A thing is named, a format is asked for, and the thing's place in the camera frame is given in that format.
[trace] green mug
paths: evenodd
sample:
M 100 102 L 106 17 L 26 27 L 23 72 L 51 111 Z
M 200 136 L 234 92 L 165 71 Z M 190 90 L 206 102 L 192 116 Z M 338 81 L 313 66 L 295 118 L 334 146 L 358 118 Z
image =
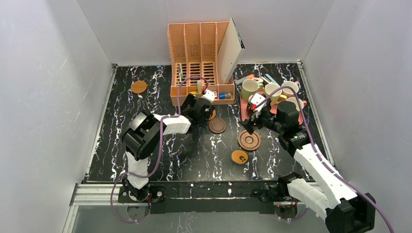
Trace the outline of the green mug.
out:
M 263 88 L 263 83 L 258 83 L 256 80 L 247 79 L 242 82 L 240 96 L 243 100 L 249 101 L 249 97 Z

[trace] gray floor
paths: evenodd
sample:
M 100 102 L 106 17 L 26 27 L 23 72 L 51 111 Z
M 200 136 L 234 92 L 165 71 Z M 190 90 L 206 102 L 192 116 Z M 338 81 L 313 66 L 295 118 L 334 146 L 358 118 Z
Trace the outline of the gray floor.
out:
M 118 206 L 127 217 L 126 207 Z M 254 212 L 241 213 L 168 213 L 150 215 L 139 224 L 123 223 L 110 206 L 80 206 L 74 233 L 327 233 L 325 223 L 309 210 L 291 223 Z

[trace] black marble surface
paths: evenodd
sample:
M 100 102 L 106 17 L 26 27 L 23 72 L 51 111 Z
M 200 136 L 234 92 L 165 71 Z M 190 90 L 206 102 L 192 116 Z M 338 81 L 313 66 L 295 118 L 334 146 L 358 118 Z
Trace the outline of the black marble surface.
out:
M 118 67 L 109 96 L 107 108 L 89 173 L 85 183 L 113 182 L 127 170 L 125 149 L 120 142 L 120 133 L 142 109 L 166 115 L 177 112 L 170 99 L 171 66 Z M 234 79 L 249 74 L 256 77 L 270 74 L 278 83 L 299 81 L 299 98 L 308 101 L 297 64 L 244 64 L 234 71 Z M 132 93 L 133 82 L 143 80 L 148 90 L 141 95 Z M 277 133 L 265 128 L 259 130 L 262 143 L 258 150 L 249 152 L 249 161 L 244 166 L 230 162 L 234 150 L 240 150 L 237 137 L 244 128 L 240 119 L 240 85 L 236 86 L 236 102 L 232 105 L 217 105 L 217 117 L 223 118 L 227 129 L 222 134 L 213 134 L 207 125 L 191 134 L 167 135 L 163 145 L 163 159 L 151 181 L 253 181 L 274 180 L 278 176 L 293 171 L 302 174 L 307 180 L 311 177 L 291 156 L 282 149 Z M 325 154 L 313 112 L 308 103 L 305 117 L 312 135 Z M 150 157 L 149 172 L 155 165 L 155 156 Z

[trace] brown coaster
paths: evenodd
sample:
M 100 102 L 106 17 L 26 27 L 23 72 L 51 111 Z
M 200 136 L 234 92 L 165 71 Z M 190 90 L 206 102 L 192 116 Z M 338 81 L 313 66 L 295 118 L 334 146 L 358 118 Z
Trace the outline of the brown coaster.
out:
M 226 130 L 226 122 L 222 118 L 213 118 L 209 121 L 209 130 L 212 133 L 223 133 Z
M 140 94 L 145 92 L 147 89 L 147 84 L 144 81 L 136 81 L 132 84 L 133 93 Z
M 245 150 L 252 151 L 260 147 L 262 139 L 257 132 L 250 135 L 246 130 L 242 131 L 238 137 L 240 147 Z
M 247 153 L 242 150 L 235 150 L 232 152 L 232 156 L 230 157 L 230 161 L 239 166 L 244 165 L 248 159 L 249 156 L 247 156 Z
M 210 115 L 208 120 L 212 120 L 216 116 L 216 109 L 213 110 L 212 115 Z

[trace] desk organizer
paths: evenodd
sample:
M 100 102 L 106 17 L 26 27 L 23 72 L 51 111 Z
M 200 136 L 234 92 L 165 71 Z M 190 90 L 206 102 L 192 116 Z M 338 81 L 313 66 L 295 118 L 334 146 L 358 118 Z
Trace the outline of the desk organizer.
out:
M 179 96 L 182 104 L 189 92 L 197 91 L 194 78 L 182 86 L 177 93 L 181 81 L 190 76 L 202 76 L 209 83 L 209 90 L 216 93 L 213 104 L 232 104 L 235 102 L 235 85 L 233 77 L 227 84 L 219 83 L 218 52 L 223 42 L 229 22 L 209 23 L 175 23 L 168 26 L 168 41 L 172 61 L 172 86 L 170 96 L 173 106 L 177 106 Z M 184 77 L 180 80 L 178 66 L 182 66 Z M 219 94 L 230 93 L 229 99 L 219 99 Z

